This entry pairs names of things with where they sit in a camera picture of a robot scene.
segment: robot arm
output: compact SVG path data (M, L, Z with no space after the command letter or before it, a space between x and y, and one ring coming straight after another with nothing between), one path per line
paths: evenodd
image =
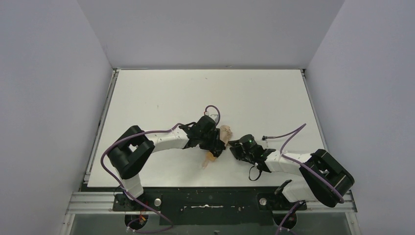
M198 122L179 125L166 133L151 133L124 141L113 148L108 157L116 168L123 186L135 198L143 194L138 173L147 162L150 154L171 148L186 149L199 145L219 157L225 149L220 139L220 129L216 128L217 115L205 113ZM132 126L118 139L144 132L138 126Z
M328 207L335 207L338 197L316 176L294 161L286 159L279 151L263 148L252 135L245 135L237 141L230 141L233 156L241 161L253 164L266 172L285 172L304 178L292 181L282 188L282 194L289 202L302 200L319 200ZM342 196L354 184L354 179L326 150L319 149L314 153L284 153L285 156L305 164L328 183Z

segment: purple cable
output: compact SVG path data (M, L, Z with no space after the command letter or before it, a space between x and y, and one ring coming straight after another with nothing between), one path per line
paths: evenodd
M313 171L311 168L309 168L308 166L306 166L304 163L298 161L297 159L293 159L290 158L286 155L284 155L282 153L282 150L284 149L284 147L287 145L287 143L294 137L296 136L296 134L298 134L298 132L300 132L304 127L305 127L306 123L304 123L303 125L301 125L299 128L297 128L294 131L294 134L292 136L290 136L290 138L288 138L285 143L281 146L281 149L279 150L280 154L282 157L284 157L285 159L288 159L290 161L293 161L299 165L301 165L303 168L305 168L308 172L310 172L312 175L314 175L315 177L317 177L317 179L319 179L321 182L323 182L323 184L325 184L338 198L339 198L339 203L344 203L345 200L342 197L342 195L329 183L327 182L327 180L325 180L323 177L321 177L320 175L318 175L315 171Z
M218 112L218 121L216 122L216 124L215 124L215 126L217 126L218 124L219 124L219 122L220 122L220 111L219 111L219 109L216 107L216 106L214 106L214 105L208 105L208 106L206 106L206 108L205 108L205 112L207 112L208 111L208 108L209 107L212 107L212 108L214 108L214 109L216 109L216 111Z
M138 136L142 136L142 135L147 135L147 134L153 134L153 133L168 133L168 132L171 132L171 131L173 131L174 129L176 129L179 125L183 125L183 124L181 124L181 123L177 123L176 125L174 125L173 126L173 128L171 128L171 129L169 129L169 130L158 130L158 131L145 131L145 132L141 132L141 133L138 133L138 134L135 134L135 135L131 135L131 136L127 136L127 137L125 137L125 138L123 138L123 139L120 139L120 140L118 140L118 141L116 141L115 143L113 143L109 148L107 148L107 150L105 150L105 152L102 154L102 157L101 157L101 166L102 166L102 168L104 168L104 170L106 171L106 172L108 172L108 174L110 174L112 177L114 177L114 179L115 180L117 180L117 182L119 183L119 185L121 186L121 187L123 187L123 185L122 185L122 182L118 179L118 177L115 175L115 174L113 174L106 166L105 166L105 164L104 164L104 158L105 158L105 155L108 155L108 153L112 150L112 149L114 149L117 145L119 145L120 143L122 143L122 142L124 142L124 141L127 141L127 140L130 140L130 139L132 139L132 138L135 138L135 137L138 137ZM163 229L158 229L158 230L153 230L153 231L135 231L136 233L139 233L139 234L153 234L153 233L158 233L158 232L162 232L162 231L166 231L166 230L169 230L169 229L171 229L172 227L173 227L173 222L170 220L170 219L168 219L166 216L164 216L163 214L161 214L160 212L158 212L157 210L155 210L155 209L153 209L153 208L151 208L151 207L149 207L148 205L146 205L146 204L144 204L144 203L142 203L141 201L139 201L138 199L136 199L135 197L133 197L127 190L124 190L124 192L125 192L125 194L126 195L128 195L130 198L133 198L134 199L134 201L136 201L137 203L139 203L140 205L142 205L143 207L145 207L146 209L148 209L148 210L150 210L150 211L152 211L152 212L154 212L154 213L156 213L156 214L158 214L161 218L163 218L163 219L165 219L167 222L169 222L170 224L171 224L171 226L169 226L169 227L167 227L167 228L163 228ZM136 220L133 220L133 221L131 221L130 223L128 223L128 225L127 225L127 227L129 227L129 225L132 223L132 222L135 222Z
M281 221L281 223L278 225L278 228L277 228L277 231L275 232L275 235L278 235L279 234L279 231L281 230L281 228L283 228L282 227L282 225L284 224L284 222L287 220L287 218L291 215L291 213L293 212L293 210L298 206L300 204L300 201L298 201L298 202L296 202L294 205L293 205L293 207L288 211L288 213L284 216L284 218L282 219L282 221Z

